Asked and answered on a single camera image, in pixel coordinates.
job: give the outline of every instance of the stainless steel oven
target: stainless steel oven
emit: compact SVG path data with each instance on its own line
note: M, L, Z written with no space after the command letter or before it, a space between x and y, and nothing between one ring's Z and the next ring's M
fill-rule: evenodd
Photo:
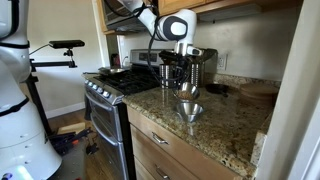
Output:
M91 120L99 134L100 150L116 180L136 179L126 95L160 86L145 62L147 50L131 51L131 70L97 75L85 81L85 96L91 108ZM161 59L160 50L152 51L155 71Z
M114 179L133 179L135 177L134 171L129 172L127 168L129 165L131 169L134 169L132 167L133 159L131 158L132 150L130 147L126 150L124 148L124 144L131 146L131 137L125 137L126 139L123 140L118 106L103 102L103 99L90 92L90 90L86 92L86 97L89 99L91 106L92 124L99 135L99 148L105 155L105 161L112 168L110 171Z

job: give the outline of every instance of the black stand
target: black stand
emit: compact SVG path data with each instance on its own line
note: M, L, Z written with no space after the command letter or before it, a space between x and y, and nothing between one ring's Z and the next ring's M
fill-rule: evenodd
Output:
M39 81L38 77L33 76L32 72L36 72L36 67L52 67L52 66L68 66L69 68L76 68L77 66L75 65L75 62L72 59L73 53L71 51L71 49L68 49L67 52L65 52L63 54L64 56L70 56L71 57L71 61L61 61L61 62L33 62L34 59L30 59L30 65L31 65L31 73L28 77L28 79L25 81L25 83L27 84L28 90L30 92L31 95L31 99L33 101L33 103L36 105L42 124L44 126L44 129L47 133L47 135L53 135L53 131L50 128L50 125L48 123L48 119L47 116L44 112L43 106L42 106L42 102L36 87L36 82Z

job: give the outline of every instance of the white robot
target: white robot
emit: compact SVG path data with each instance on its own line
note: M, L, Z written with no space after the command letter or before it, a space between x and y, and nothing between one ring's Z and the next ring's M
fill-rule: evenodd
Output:
M38 180L48 179L62 159L19 88L31 71L27 14L28 0L0 1L0 178Z
M148 8L139 9L144 7L142 0L119 2L139 14L150 34L156 31L156 40L177 41L175 53L202 54L192 46L194 12L181 10L155 23L156 16ZM26 33L28 3L28 0L0 0L0 177L3 179L48 179L62 161L46 138L36 106L19 88L31 71Z

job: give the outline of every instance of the kitchen appliance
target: kitchen appliance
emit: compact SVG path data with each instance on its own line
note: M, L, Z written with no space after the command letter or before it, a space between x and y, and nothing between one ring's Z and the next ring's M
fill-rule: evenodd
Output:
M108 1L111 7L120 14L129 14L130 11L118 1ZM110 10L104 0L102 0L104 21L108 30L115 31L146 31L146 27L135 16L122 17Z
M193 123L203 112L203 107L194 102L182 102L176 106L176 111L183 120Z
M199 98L200 91L195 85L185 82L178 89L173 90L173 94L182 102L190 102Z
M159 72L160 50L151 50L151 67ZM159 86L146 62L147 50L131 51L131 69L85 80L85 95L91 107L91 120L99 134L100 149L115 179L135 179L126 95Z
M161 88L173 88L174 82L167 79L173 78L173 65L160 64L159 74L163 79L161 80Z
M190 68L190 83L195 85L196 87L202 87L204 81L204 71L205 65L201 64L191 64Z

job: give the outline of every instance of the stainless steel bowl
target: stainless steel bowl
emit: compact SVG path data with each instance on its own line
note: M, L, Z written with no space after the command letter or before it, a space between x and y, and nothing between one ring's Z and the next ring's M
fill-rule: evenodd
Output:
M178 89L173 90L173 94L182 102L194 101L200 96L199 89L189 82L185 82Z
M176 111L183 120L192 123L203 112L203 107L197 103L183 102L176 106Z

